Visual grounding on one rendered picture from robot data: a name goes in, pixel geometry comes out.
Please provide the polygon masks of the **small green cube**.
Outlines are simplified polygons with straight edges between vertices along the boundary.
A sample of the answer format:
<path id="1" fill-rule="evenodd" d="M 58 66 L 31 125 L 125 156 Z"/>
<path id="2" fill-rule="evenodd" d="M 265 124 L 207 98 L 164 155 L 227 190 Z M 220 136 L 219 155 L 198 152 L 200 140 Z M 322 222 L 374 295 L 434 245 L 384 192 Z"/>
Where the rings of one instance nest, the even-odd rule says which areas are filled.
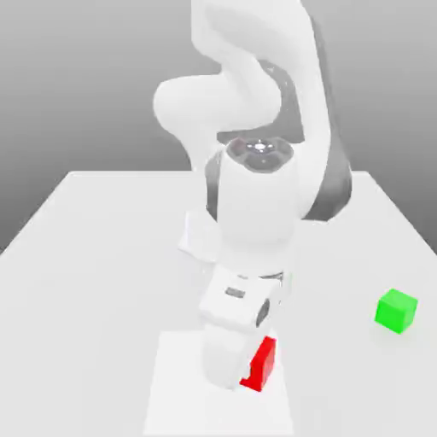
<path id="1" fill-rule="evenodd" d="M 416 298 L 391 288 L 378 300 L 375 321 L 400 335 L 412 324 L 417 302 Z"/>

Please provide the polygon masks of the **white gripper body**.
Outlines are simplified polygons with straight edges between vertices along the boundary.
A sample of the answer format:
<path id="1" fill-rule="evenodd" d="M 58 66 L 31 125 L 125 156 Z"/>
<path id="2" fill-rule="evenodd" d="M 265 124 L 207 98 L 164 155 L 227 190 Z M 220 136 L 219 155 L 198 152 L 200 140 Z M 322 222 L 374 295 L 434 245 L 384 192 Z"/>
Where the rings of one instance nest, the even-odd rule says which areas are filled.
<path id="1" fill-rule="evenodd" d="M 214 386 L 234 390 L 250 374 L 249 365 L 264 332 L 248 334 L 207 323 L 203 330 L 202 367 Z"/>

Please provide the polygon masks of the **small red cube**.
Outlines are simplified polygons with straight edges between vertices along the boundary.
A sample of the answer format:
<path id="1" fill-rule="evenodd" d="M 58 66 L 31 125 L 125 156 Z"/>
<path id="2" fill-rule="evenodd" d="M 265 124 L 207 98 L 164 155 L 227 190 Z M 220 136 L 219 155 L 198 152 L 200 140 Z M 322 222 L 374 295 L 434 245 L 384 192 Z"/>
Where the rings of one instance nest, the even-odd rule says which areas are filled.
<path id="1" fill-rule="evenodd" d="M 240 385 L 261 392 L 268 381 L 274 367 L 277 340 L 266 336 L 253 356 L 248 375 L 240 380 Z"/>

